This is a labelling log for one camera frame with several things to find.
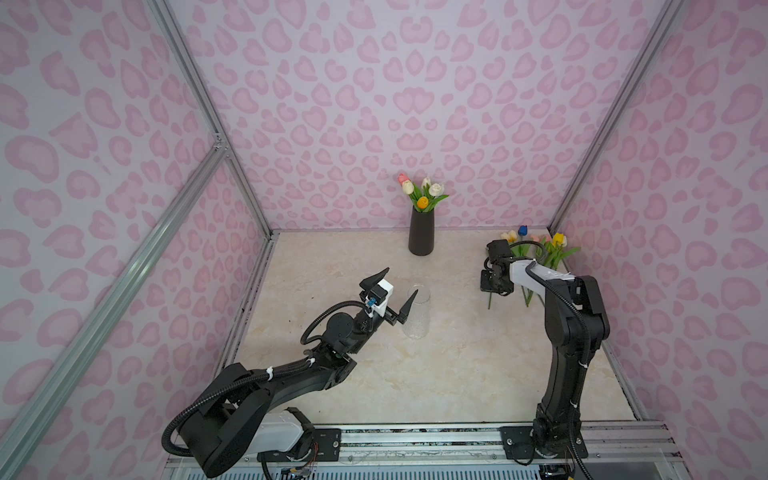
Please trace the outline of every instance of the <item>dark brown vase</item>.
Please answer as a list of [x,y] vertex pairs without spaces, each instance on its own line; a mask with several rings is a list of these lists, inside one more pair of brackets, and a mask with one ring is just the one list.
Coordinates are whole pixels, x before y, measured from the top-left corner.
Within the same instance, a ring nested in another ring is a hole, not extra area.
[[423,257],[435,249],[435,210],[424,214],[411,211],[411,231],[408,236],[408,250]]

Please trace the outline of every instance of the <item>metal bracket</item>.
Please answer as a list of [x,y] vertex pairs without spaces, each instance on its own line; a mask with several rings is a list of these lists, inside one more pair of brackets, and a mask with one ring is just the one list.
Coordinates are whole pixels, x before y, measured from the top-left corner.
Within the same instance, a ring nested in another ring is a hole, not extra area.
[[[341,451],[341,429],[315,429],[313,441],[317,444],[316,462],[338,462]],[[263,452],[257,458],[267,462],[295,462],[285,452]]]
[[[536,460],[540,458],[565,458],[565,450],[558,452],[555,457],[543,457],[538,454],[533,448],[531,443],[531,427],[501,427],[499,433],[502,435],[502,447],[504,453],[507,455],[507,460],[519,460],[520,462],[527,462],[530,458]],[[584,443],[584,438],[579,432],[576,437],[576,453],[580,458],[587,458],[589,452],[587,452],[587,445]]]

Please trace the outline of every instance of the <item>wall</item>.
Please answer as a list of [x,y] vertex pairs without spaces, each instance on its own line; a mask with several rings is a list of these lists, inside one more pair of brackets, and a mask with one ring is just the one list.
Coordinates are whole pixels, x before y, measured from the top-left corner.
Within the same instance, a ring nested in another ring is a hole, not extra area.
[[661,0],[173,0],[271,227],[544,225]]
[[19,478],[157,478],[160,433],[212,380],[261,245],[222,165]]
[[0,435],[212,138],[141,0],[0,7]]
[[693,2],[565,227],[611,345],[701,480],[768,470],[765,2]]

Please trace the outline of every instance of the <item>transparent glass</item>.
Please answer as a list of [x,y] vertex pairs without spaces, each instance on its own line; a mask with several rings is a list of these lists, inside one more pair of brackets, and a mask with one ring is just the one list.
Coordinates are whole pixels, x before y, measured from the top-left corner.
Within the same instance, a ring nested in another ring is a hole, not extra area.
[[411,305],[408,321],[402,326],[402,332],[412,339],[423,338],[429,331],[429,288],[417,283],[408,290],[407,298],[411,298],[416,290],[419,292]]

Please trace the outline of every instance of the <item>flower bouquet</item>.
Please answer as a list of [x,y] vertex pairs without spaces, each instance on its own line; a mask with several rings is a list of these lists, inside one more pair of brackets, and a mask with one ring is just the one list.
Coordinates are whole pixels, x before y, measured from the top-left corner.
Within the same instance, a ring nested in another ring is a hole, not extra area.
[[[546,266],[547,268],[551,268],[553,270],[557,270],[560,266],[560,262],[574,253],[578,252],[581,247],[575,247],[571,248],[570,250],[566,250],[565,247],[568,245],[568,238],[563,235],[562,233],[556,233],[554,237],[550,238],[549,235],[528,235],[528,227],[525,225],[521,225],[520,228],[518,228],[518,231],[515,232],[514,230],[510,232],[504,232],[502,233],[502,238],[504,240],[507,240],[510,244],[518,242],[520,240],[533,240],[534,242],[539,242],[541,245],[544,246],[544,248],[547,250],[547,258],[543,262],[542,265]],[[516,257],[538,257],[538,252],[531,252],[531,255],[528,255],[528,251],[531,248],[536,248],[535,245],[531,244],[524,244],[524,245],[516,245],[511,248],[512,254]],[[525,287],[522,287],[523,289],[523,297],[525,298],[525,306],[531,305],[531,298],[533,298],[533,292],[531,290],[528,290]],[[537,295],[539,300],[541,301],[541,304],[544,305],[544,300],[541,298],[541,296]]]
[[411,230],[408,236],[408,250],[423,257],[435,249],[435,207],[448,198],[441,184],[434,184],[429,177],[422,180],[422,186],[414,185],[405,174],[397,177],[402,192],[413,203]]

